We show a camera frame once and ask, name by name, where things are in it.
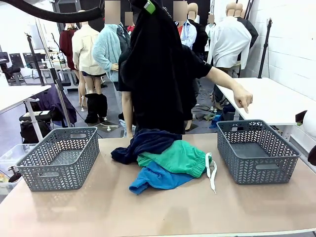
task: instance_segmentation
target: pile of clothes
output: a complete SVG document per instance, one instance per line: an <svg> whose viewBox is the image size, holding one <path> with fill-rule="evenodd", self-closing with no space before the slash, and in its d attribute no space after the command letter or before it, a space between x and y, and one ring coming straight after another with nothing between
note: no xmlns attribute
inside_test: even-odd
<svg viewBox="0 0 316 237"><path fill-rule="evenodd" d="M211 188L215 192L217 166L211 153L206 154L190 145L182 140L182 135L158 129L141 129L127 148L116 148L111 155L117 162L138 162L143 167L129 187L135 194L142 193L149 186L164 190L174 189L201 177L204 172L207 172ZM212 174L210 165L214 166Z"/></svg>

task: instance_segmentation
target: green tag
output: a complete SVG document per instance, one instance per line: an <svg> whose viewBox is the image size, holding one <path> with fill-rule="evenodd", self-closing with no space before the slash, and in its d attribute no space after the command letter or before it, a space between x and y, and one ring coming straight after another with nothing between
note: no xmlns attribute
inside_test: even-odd
<svg viewBox="0 0 316 237"><path fill-rule="evenodd" d="M144 8L146 9L146 11L148 11L150 14L153 14L153 12L156 10L155 5L148 0L146 5L144 6Z"/></svg>

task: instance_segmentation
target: plastic bin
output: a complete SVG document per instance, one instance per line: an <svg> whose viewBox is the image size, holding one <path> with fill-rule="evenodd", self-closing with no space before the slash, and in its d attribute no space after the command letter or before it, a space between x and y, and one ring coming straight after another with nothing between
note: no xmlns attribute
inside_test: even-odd
<svg viewBox="0 0 316 237"><path fill-rule="evenodd" d="M217 148L237 184L290 181L301 154L265 122L223 121L217 125Z"/></svg>
<svg viewBox="0 0 316 237"><path fill-rule="evenodd" d="M36 144L19 144L14 146L10 151L0 157L0 202L13 190L21 180L9 183L9 178L13 176L13 171L8 168L24 157Z"/></svg>
<svg viewBox="0 0 316 237"><path fill-rule="evenodd" d="M58 128L16 166L31 191L75 190L84 184L99 151L96 127Z"/></svg>

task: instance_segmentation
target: white drawstring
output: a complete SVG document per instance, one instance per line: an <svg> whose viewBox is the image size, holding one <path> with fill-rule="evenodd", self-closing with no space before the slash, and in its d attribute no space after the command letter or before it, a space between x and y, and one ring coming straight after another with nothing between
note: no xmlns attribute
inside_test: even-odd
<svg viewBox="0 0 316 237"><path fill-rule="evenodd" d="M211 153L211 152L209 152L209 153L207 153L207 154L205 155L206 173L207 173L207 176L208 176L209 181L210 181L210 183L211 183L211 189L212 189L212 190L214 191L214 193L216 194L216 191L215 191L215 182L214 182L214 180L215 180L215 175L216 175L216 171L217 171L217 165L216 165L215 161L212 160L211 165L214 167L214 170L213 170L212 175L211 175L211 170L209 169L209 166L210 166L210 164L209 164L209 159L208 159L209 156L212 157L212 153Z"/></svg>

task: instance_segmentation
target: white shirt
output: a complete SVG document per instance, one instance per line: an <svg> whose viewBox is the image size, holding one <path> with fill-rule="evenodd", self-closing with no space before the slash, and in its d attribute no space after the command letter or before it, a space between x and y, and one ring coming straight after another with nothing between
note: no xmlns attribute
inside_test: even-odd
<svg viewBox="0 0 316 237"><path fill-rule="evenodd" d="M214 66L231 68L237 64L237 57L241 53L241 69L247 64L251 34L246 27L233 16L226 17L218 23L211 38L210 52L207 62L214 59Z"/></svg>
<svg viewBox="0 0 316 237"><path fill-rule="evenodd" d="M182 44L192 49L192 45L194 44L197 38L196 27L192 25L189 21L184 22L180 38Z"/></svg>
<svg viewBox="0 0 316 237"><path fill-rule="evenodd" d="M206 43L206 46L205 46L205 52L209 51L209 43L208 42L212 38L212 35L213 35L213 32L214 32L214 27L215 27L214 23L207 24L207 26L205 27L205 32L208 35L208 40L207 40L207 43Z"/></svg>
<svg viewBox="0 0 316 237"><path fill-rule="evenodd" d="M83 25L76 31L73 38L73 62L75 68L90 75L105 74L105 71L92 57L92 48L99 32L89 25Z"/></svg>

